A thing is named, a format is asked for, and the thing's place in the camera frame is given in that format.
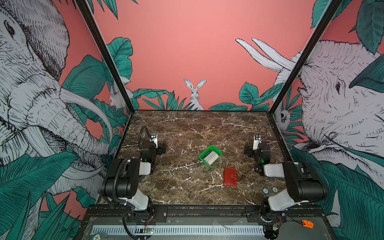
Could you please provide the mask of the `green plastic tray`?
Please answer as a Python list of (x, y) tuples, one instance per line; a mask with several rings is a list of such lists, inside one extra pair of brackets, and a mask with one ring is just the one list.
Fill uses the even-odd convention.
[(209, 146), (205, 151), (199, 155), (199, 159), (207, 166), (211, 166), (221, 156), (222, 152), (214, 145)]

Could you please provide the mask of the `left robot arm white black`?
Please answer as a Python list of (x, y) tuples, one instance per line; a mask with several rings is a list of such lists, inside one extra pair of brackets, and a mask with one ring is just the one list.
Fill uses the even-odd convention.
[(166, 144), (145, 141), (139, 152), (138, 158), (112, 160), (100, 194), (112, 208), (123, 205), (134, 212), (150, 215), (154, 212), (152, 200), (138, 185), (142, 177), (154, 173), (156, 158), (166, 153)]

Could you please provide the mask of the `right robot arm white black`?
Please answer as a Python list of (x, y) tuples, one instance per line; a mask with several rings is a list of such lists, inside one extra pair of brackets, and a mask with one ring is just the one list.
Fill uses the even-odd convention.
[(271, 149), (264, 142), (257, 148), (245, 146), (244, 154), (255, 161), (255, 172), (263, 177), (282, 178), (286, 188), (274, 196), (266, 197), (260, 205), (260, 217), (265, 222), (276, 221), (285, 210), (300, 204), (323, 200), (328, 190), (309, 163), (270, 163)]

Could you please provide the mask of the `stack of credit cards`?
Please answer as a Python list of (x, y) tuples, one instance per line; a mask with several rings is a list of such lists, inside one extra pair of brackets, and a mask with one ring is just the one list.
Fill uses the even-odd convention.
[(215, 151), (212, 151), (204, 158), (204, 161), (208, 166), (211, 166), (219, 157)]

